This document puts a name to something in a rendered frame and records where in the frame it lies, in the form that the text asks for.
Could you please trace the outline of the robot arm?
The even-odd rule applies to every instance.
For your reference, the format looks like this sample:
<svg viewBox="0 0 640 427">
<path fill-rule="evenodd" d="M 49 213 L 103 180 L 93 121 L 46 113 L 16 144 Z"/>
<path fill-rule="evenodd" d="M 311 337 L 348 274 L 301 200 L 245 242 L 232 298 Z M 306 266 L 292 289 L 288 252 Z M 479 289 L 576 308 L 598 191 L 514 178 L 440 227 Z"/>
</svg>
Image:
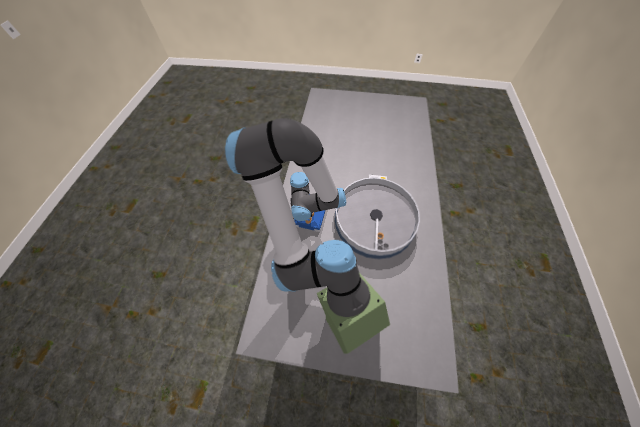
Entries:
<svg viewBox="0 0 640 427">
<path fill-rule="evenodd" d="M 294 221 L 306 221 L 311 213 L 346 205 L 344 189 L 336 188 L 323 153 L 322 143 L 311 129 L 286 118 L 232 132 L 225 145 L 228 166 L 251 184 L 276 250 L 271 264 L 276 286 L 292 292 L 327 286 L 330 309 L 336 315 L 352 317 L 366 309 L 370 291 L 360 278 L 351 247 L 329 240 L 309 251 Z M 294 161 L 304 171 L 290 178 L 292 212 L 280 178 L 281 163 L 287 161 Z M 309 193 L 309 181 L 314 194 Z"/>
</svg>

